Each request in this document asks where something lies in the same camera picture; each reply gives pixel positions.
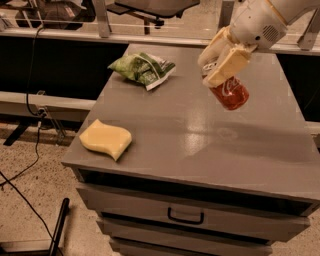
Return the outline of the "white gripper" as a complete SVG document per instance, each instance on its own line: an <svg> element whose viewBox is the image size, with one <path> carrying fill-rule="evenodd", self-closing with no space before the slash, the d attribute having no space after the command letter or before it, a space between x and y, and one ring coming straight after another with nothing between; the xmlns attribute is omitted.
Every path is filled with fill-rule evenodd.
<svg viewBox="0 0 320 256"><path fill-rule="evenodd" d="M278 0L245 0L237 8L230 27L221 28L198 58L203 84L216 88L239 73L250 61L251 51L234 47L232 37L244 45L269 49L287 33L287 21Z"/></svg>

